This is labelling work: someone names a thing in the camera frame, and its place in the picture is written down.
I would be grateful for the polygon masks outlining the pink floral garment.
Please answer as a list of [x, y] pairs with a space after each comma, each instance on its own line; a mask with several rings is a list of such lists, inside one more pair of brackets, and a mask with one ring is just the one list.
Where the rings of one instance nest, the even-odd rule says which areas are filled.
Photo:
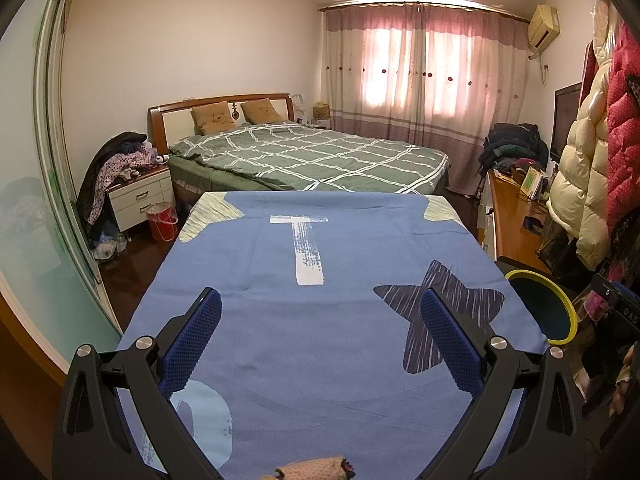
[[593, 322], [598, 322], [613, 312], [622, 298], [632, 304], [637, 301], [634, 293], [623, 284], [626, 270], [625, 263], [616, 262], [612, 263], [607, 271], [593, 275], [584, 302], [585, 310]]

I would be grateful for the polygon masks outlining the sliding wardrobe doors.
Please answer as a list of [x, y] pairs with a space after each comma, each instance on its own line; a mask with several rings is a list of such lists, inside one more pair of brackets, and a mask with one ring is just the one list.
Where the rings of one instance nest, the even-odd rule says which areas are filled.
[[64, 160], [66, 0], [25, 0], [1, 37], [1, 295], [61, 372], [122, 338], [82, 241]]

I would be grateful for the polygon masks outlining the wooden desk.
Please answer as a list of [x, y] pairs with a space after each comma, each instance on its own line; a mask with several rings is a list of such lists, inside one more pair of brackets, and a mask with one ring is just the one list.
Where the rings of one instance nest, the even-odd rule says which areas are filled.
[[489, 170], [477, 211], [478, 240], [488, 256], [504, 266], [538, 272], [551, 271], [537, 252], [541, 236], [524, 226], [526, 217], [544, 221], [543, 206], [528, 200], [520, 188]]

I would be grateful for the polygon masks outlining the blue star-pattern tablecloth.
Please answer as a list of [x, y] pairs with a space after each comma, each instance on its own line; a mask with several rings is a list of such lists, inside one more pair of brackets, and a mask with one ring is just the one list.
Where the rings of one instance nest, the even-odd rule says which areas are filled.
[[201, 291], [221, 319], [171, 403], [228, 479], [343, 456], [360, 479], [413, 479], [457, 425], [459, 390], [420, 315], [451, 278], [472, 318], [518, 350], [546, 337], [446, 200], [349, 192], [208, 192], [122, 346]]

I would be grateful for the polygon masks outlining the white bedside nightstand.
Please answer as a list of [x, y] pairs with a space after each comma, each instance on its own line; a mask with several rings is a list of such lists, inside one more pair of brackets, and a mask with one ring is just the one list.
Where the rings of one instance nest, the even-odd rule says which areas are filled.
[[170, 171], [166, 165], [151, 169], [137, 179], [114, 184], [106, 195], [121, 231], [145, 222], [146, 211], [155, 204], [176, 204]]

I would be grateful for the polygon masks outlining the cream puffer jacket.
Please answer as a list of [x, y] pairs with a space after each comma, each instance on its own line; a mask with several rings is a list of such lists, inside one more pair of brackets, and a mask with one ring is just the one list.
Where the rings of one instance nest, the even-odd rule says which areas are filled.
[[576, 254], [590, 270], [610, 247], [606, 226], [608, 194], [608, 87], [620, 16], [610, 0], [596, 0], [592, 50], [598, 70], [570, 126], [547, 208], [551, 218], [576, 240]]

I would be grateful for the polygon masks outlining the clothes pile on nightstand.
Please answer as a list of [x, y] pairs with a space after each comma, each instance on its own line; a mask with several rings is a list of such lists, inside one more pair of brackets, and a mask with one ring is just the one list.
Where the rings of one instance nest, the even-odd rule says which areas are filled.
[[113, 259], [127, 244], [116, 226], [107, 189], [114, 183], [127, 183], [156, 165], [156, 149], [145, 134], [132, 131], [114, 136], [94, 155], [80, 186], [76, 210], [96, 262]]

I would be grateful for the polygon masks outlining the dark clothes pile on desk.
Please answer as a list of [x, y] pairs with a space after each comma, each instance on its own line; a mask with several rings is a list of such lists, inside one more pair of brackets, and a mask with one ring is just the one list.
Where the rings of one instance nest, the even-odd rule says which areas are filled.
[[544, 168], [549, 160], [549, 148], [541, 139], [539, 129], [534, 124], [505, 124], [497, 122], [484, 139], [480, 153], [481, 177], [494, 168], [504, 158], [528, 158]]

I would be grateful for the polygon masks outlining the black television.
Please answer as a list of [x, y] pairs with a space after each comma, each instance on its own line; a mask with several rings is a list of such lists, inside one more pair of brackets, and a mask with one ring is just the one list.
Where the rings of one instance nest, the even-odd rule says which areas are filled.
[[550, 156], [554, 162], [560, 161], [568, 133], [570, 132], [570, 126], [576, 119], [579, 110], [581, 93], [581, 84], [571, 84], [555, 91], [550, 144]]

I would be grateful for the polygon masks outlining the brown pillow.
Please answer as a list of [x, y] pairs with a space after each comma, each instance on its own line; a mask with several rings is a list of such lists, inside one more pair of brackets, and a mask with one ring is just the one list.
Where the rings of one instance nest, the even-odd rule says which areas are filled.
[[235, 128], [235, 121], [229, 110], [229, 103], [221, 101], [191, 108], [191, 116], [197, 134], [220, 133]]
[[284, 122], [284, 118], [273, 107], [270, 99], [250, 100], [241, 104], [244, 117], [252, 125]]

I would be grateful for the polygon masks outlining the red dotted puffer jacket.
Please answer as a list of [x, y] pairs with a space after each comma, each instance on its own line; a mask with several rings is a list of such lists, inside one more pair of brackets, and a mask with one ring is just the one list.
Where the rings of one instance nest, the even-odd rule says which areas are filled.
[[596, 211], [612, 232], [639, 206], [639, 44], [610, 0], [596, 0], [593, 25], [593, 52], [610, 65], [606, 139], [597, 142], [591, 182]]

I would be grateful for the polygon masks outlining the right brown pillow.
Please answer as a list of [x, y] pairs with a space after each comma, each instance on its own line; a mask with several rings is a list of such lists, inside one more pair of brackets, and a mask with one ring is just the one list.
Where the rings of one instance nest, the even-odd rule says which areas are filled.
[[250, 100], [241, 104], [244, 117], [252, 125], [284, 122], [284, 118], [273, 107], [270, 99]]

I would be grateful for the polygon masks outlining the woven basket by bed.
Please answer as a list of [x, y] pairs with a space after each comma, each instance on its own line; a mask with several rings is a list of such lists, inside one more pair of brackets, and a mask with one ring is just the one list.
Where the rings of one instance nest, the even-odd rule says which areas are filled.
[[330, 106], [328, 102], [318, 101], [314, 103], [312, 107], [312, 120], [314, 122], [322, 122], [322, 120], [329, 120], [331, 117]]

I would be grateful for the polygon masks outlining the small green picture frame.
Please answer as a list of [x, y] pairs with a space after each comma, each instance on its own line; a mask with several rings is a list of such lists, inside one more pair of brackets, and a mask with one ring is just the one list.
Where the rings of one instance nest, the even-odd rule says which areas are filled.
[[528, 200], [536, 202], [544, 194], [547, 184], [548, 177], [543, 171], [529, 167], [521, 184], [520, 193]]

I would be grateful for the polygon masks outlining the wall air conditioner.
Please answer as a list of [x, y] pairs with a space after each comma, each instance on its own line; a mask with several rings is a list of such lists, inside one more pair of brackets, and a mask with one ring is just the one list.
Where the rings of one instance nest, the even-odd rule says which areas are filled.
[[558, 11], [554, 6], [540, 4], [527, 27], [528, 58], [539, 58], [553, 40], [560, 34], [560, 21]]

